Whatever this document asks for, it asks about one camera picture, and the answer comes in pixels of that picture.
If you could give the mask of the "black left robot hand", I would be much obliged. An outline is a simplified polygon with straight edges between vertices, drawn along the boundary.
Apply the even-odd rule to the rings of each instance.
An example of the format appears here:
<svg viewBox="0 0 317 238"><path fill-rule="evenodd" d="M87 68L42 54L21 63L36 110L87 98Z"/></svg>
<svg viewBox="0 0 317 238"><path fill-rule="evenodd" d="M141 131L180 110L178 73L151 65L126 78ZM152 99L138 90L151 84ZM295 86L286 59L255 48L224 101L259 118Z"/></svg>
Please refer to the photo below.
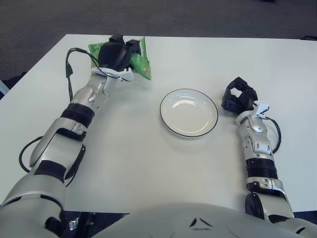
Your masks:
<svg viewBox="0 0 317 238"><path fill-rule="evenodd" d="M139 40L124 42L123 35L113 35L105 42L98 55L99 67L123 71L126 68L134 69L131 63L132 54L141 54Z"/></svg>

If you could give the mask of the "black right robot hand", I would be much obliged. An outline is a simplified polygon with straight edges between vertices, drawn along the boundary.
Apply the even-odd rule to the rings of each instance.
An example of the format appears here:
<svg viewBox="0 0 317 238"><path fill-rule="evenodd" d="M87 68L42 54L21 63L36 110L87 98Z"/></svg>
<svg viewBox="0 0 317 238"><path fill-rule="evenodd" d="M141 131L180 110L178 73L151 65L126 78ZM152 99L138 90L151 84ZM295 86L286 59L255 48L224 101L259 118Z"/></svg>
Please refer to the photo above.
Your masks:
<svg viewBox="0 0 317 238"><path fill-rule="evenodd" d="M234 88L241 92L239 97L231 93ZM237 77L226 87L221 106L224 110L239 115L244 111L252 111L257 100L256 91L241 77Z"/></svg>

